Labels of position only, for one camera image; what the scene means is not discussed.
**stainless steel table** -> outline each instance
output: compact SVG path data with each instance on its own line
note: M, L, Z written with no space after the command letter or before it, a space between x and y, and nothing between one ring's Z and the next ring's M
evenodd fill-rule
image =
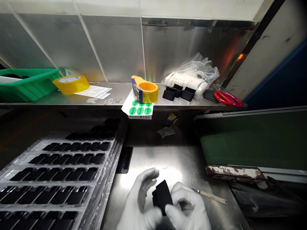
M203 197L212 230L249 229L226 182L206 176L205 158L198 139L193 135L191 125L185 124L185 128L182 129L175 128L175 135L161 139L156 131L164 127L163 122L130 121L124 143L125 146L134 148L129 172L115 175L101 229L115 229L135 178L151 167L160 170L157 184L165 179L170 190L180 181L227 200L227 205L224 205ZM145 210L153 205L154 189L155 187L150 188L147 193ZM164 218L158 229L172 229L172 225Z

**packing tape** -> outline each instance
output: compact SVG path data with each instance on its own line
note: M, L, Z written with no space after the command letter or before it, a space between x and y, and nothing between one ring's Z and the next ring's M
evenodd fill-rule
M53 81L53 84L64 94L79 93L90 87L89 82L83 75L58 78Z

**white wall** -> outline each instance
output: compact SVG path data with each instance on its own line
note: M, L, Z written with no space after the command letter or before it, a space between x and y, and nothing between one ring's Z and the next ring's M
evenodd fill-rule
M300 1L285 0L226 90L241 100L253 92L307 38L304 16Z
M7 0L17 13L76 14L74 0ZM83 15L254 20L264 0L75 0Z

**orange light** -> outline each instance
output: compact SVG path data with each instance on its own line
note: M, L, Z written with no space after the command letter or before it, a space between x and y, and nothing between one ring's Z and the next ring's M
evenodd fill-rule
M241 60L243 57L243 54L240 54L240 56L238 57L237 61Z

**stainless steel shelf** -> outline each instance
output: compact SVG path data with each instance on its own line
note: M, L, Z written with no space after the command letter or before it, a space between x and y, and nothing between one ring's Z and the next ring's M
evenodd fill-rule
M110 95L105 99L96 100L96 104L87 103L89 97L70 94L65 95L60 91L54 91L51 94L35 101L27 103L0 103L0 109L14 109L14 108L27 108L27 109L39 109L39 108L53 108L53 109L121 109L122 105L131 91L131 83L100 83L91 82L91 85L102 86L112 88L109 91ZM159 110L181 110L181 109L197 109L197 110L234 110L232 106L227 106L222 103L214 103L206 99L200 101L193 99L188 102L182 98L175 98L174 101L169 101L164 98L163 92L165 86L163 84L157 84L159 86L159 98L154 104L154 109ZM121 101L113 102L111 105L105 105L104 102L107 99L120 99Z

